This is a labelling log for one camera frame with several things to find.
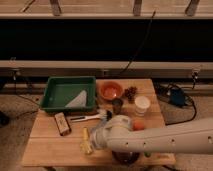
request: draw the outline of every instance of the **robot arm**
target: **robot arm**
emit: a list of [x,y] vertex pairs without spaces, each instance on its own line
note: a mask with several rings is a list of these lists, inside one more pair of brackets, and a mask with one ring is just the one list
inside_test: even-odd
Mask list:
[[213,154],[213,118],[132,131],[131,119],[117,115],[92,132],[90,140],[95,149],[116,152]]

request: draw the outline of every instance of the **black device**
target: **black device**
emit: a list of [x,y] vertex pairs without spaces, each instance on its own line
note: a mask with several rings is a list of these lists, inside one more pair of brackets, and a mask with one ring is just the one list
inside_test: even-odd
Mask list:
[[0,111],[0,127],[9,124],[10,118]]

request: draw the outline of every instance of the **red bowl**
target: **red bowl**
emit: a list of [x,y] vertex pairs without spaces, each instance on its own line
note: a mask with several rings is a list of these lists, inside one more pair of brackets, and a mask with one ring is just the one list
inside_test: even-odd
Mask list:
[[114,81],[106,81],[100,86],[99,94],[105,100],[113,100],[123,95],[123,88]]

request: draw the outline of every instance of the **wooden table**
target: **wooden table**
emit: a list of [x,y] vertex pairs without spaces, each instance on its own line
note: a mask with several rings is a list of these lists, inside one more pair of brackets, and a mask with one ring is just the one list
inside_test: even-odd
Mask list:
[[[105,80],[97,80],[97,87]],[[144,121],[146,128],[164,126],[164,119],[156,98],[155,90],[150,79],[116,79],[123,88],[136,86],[139,95],[145,95],[151,100],[151,107],[144,117],[135,115],[134,105],[124,99],[122,113],[132,118]],[[112,111],[112,105],[101,99],[98,95],[101,108]],[[72,133],[61,137],[56,126],[54,117],[49,116],[42,110],[38,111],[30,138],[22,159],[23,166],[116,166],[119,163],[112,157],[109,149],[94,151],[91,155],[85,155],[80,150],[82,142],[82,130],[86,126],[92,128],[97,120],[90,120],[72,124]],[[134,163],[135,166],[142,165],[174,165],[173,154],[152,154],[147,158],[144,155]]]

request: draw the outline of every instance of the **green plastic bin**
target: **green plastic bin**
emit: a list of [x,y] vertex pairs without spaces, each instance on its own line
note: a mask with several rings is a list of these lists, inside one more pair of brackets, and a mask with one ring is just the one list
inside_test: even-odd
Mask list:
[[[40,108],[52,112],[87,112],[95,107],[95,85],[93,76],[49,77]],[[65,107],[78,94],[87,92],[85,107]]]

